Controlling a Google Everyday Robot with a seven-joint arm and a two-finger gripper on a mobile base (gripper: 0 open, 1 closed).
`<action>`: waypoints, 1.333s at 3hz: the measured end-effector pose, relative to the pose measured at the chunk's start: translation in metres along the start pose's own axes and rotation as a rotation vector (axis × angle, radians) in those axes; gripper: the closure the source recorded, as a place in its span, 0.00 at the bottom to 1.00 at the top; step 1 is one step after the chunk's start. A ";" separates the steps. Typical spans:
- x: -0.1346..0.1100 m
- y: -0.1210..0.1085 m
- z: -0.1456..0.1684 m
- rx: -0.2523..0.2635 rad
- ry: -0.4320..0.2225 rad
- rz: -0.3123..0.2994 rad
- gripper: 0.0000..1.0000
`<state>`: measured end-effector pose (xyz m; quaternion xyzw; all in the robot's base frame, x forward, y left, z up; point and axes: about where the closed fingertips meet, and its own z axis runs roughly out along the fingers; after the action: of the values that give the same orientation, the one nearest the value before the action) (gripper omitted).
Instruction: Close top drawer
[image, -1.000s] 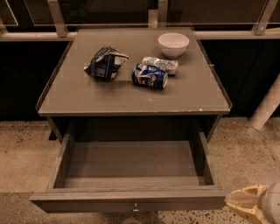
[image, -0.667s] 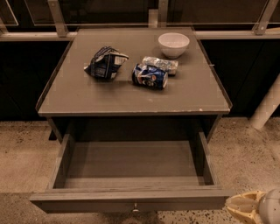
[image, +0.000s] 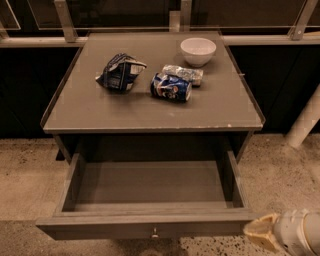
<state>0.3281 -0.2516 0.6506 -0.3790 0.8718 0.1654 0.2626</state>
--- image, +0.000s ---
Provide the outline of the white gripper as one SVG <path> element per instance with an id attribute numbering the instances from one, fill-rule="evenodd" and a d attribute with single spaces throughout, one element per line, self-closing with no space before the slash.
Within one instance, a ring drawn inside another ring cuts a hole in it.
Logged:
<path id="1" fill-rule="evenodd" d="M 281 246 L 291 256 L 309 256 L 304 234 L 307 214 L 305 209 L 268 214 L 246 224 L 243 233 L 253 244 L 273 253 Z"/>

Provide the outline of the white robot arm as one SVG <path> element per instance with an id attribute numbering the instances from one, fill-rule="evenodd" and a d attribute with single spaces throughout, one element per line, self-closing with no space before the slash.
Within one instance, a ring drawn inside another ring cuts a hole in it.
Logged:
<path id="1" fill-rule="evenodd" d="M 286 135 L 290 146 L 298 147 L 320 119 L 320 85 L 310 97 Z M 269 214 L 246 224 L 243 232 L 254 244 L 291 256 L 320 256 L 320 211 L 296 209 Z"/>

